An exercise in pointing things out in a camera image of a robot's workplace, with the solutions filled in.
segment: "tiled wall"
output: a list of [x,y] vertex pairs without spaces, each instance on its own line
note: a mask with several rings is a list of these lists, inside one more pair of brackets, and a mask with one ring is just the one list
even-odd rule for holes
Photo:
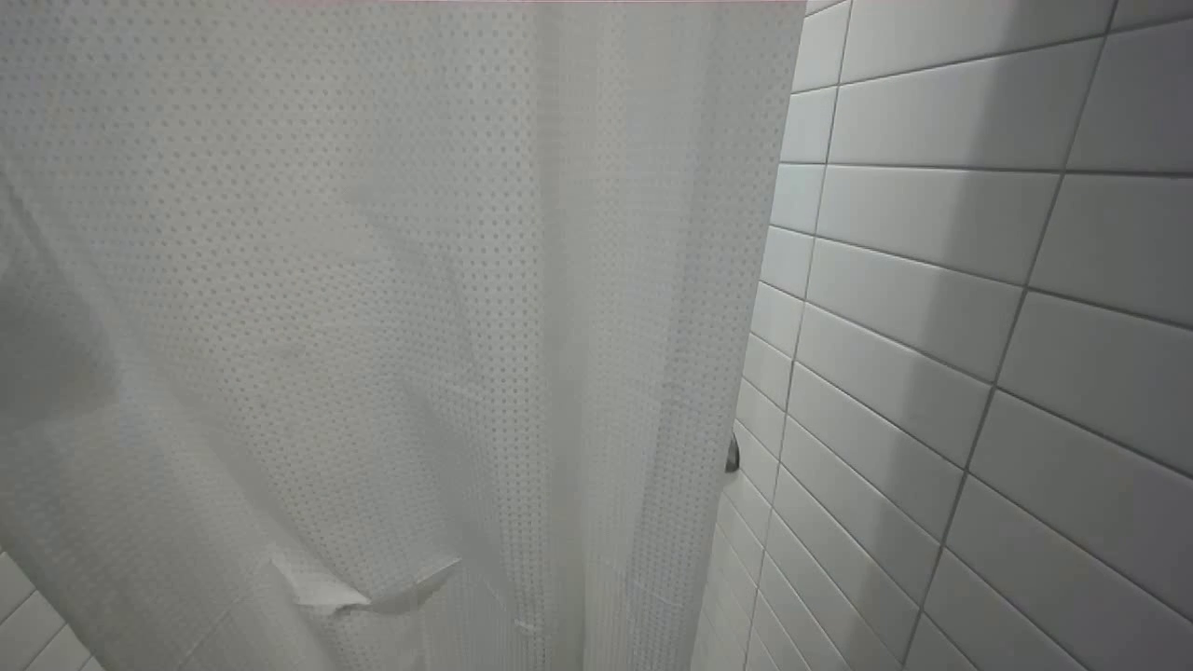
[[101,671],[60,612],[0,553],[0,671]]
[[810,3],[697,671],[1193,668],[1193,3]]

